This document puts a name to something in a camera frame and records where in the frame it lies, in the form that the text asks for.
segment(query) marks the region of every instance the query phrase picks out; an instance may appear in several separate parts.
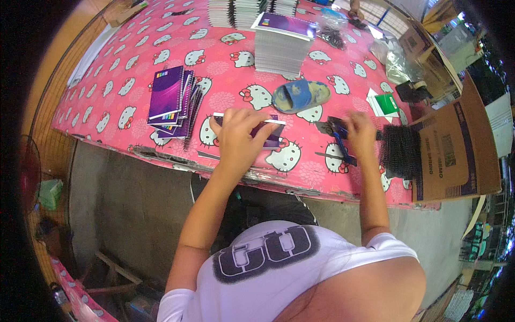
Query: gray floor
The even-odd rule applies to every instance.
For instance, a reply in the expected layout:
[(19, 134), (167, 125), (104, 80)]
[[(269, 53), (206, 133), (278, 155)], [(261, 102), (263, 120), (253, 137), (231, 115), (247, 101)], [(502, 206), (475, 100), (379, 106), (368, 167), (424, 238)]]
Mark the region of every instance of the gray floor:
[[(72, 171), (70, 222), (74, 252), (85, 267), (101, 247), (146, 278), (165, 281), (192, 205), (190, 174), (79, 142)], [(358, 205), (305, 199), (320, 225), (360, 243)], [(422, 307), (458, 276), (460, 237), (471, 201), (440, 211), (389, 209), (393, 234), (419, 256), (427, 277)]]

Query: slipper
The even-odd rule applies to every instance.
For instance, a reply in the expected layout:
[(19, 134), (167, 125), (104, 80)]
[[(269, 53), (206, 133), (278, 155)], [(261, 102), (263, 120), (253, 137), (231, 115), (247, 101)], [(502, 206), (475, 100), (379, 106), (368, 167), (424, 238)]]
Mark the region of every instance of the slipper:
[(295, 114), (325, 104), (330, 98), (331, 90), (326, 84), (299, 79), (279, 86), (272, 95), (272, 103), (280, 112)]

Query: yellow cloth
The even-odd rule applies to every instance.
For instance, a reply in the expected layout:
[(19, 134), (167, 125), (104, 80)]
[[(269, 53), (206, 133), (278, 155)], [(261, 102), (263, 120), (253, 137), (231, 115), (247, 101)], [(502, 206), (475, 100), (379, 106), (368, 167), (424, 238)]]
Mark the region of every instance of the yellow cloth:
[(458, 14), (452, 0), (440, 0), (425, 15), (422, 25), (427, 32), (435, 33), (456, 18)]

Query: shirt sleeve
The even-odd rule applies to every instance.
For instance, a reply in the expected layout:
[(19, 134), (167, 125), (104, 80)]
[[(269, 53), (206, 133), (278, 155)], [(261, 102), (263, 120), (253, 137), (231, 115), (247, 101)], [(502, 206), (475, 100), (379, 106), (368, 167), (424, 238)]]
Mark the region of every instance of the shirt sleeve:
[(180, 322), (194, 294), (194, 291), (188, 289), (176, 289), (166, 293), (159, 303), (157, 322)]
[(369, 247), (388, 253), (391, 256), (390, 258), (411, 256), (415, 257), (418, 261), (417, 252), (388, 232), (382, 232), (375, 235), (370, 242), (368, 242), (367, 248)]

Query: t-shirt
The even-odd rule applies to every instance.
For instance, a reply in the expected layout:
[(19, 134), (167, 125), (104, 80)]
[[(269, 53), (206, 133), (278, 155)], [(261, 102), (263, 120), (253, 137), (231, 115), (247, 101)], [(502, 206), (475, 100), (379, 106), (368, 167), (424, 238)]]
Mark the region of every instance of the t-shirt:
[(204, 262), (197, 291), (166, 293), (157, 321), (272, 321), (300, 294), (329, 277), (403, 256), (417, 258), (390, 233), (357, 247), (318, 226), (260, 223)]

